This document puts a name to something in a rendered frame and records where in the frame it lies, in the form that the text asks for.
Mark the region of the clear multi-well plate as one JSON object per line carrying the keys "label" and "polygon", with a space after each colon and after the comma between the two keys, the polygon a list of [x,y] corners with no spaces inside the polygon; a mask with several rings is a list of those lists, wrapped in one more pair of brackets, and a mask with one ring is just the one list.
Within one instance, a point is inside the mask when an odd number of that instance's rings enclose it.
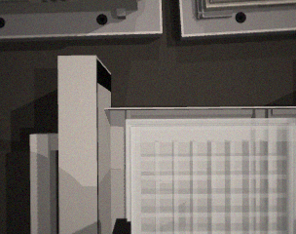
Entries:
{"label": "clear multi-well plate", "polygon": [[203,0],[205,11],[296,6],[296,0]]}

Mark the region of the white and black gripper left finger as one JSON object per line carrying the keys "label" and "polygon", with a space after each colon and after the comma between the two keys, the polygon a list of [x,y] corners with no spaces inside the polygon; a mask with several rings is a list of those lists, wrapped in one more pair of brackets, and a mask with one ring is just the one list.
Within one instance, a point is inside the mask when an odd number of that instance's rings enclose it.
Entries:
{"label": "white and black gripper left finger", "polygon": [[130,221],[126,218],[117,218],[112,234],[130,234]]}

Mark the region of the clear multiwell plate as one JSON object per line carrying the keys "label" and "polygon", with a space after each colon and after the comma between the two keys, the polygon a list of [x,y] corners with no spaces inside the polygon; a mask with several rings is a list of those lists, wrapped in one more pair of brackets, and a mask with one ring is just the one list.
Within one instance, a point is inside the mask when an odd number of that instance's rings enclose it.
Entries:
{"label": "clear multiwell plate", "polygon": [[126,219],[130,234],[296,234],[296,118],[126,119]]}

